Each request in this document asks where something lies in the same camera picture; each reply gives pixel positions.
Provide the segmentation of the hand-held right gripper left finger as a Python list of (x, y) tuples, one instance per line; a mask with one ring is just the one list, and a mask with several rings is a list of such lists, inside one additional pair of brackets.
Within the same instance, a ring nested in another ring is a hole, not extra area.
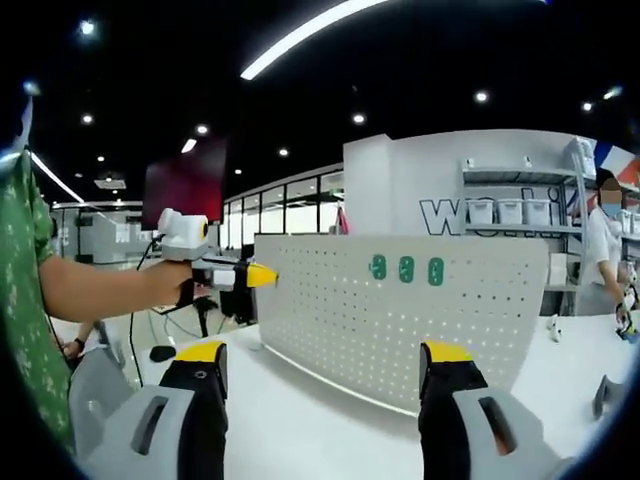
[(91, 479), (221, 479), (227, 349), (188, 347), (134, 390), (103, 350), (81, 362), (81, 469)]

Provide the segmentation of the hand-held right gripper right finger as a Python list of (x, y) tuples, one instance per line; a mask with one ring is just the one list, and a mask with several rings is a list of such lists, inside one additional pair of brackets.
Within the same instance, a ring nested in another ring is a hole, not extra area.
[(559, 479), (571, 460), (511, 393), (491, 387), (459, 345), (420, 346), (418, 429), (426, 479)]

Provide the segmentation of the person's left hand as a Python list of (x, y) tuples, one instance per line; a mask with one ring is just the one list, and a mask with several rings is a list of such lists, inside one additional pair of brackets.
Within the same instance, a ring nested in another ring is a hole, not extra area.
[(176, 305), (182, 285), (192, 279), (191, 264), (164, 260), (141, 271), (144, 308)]

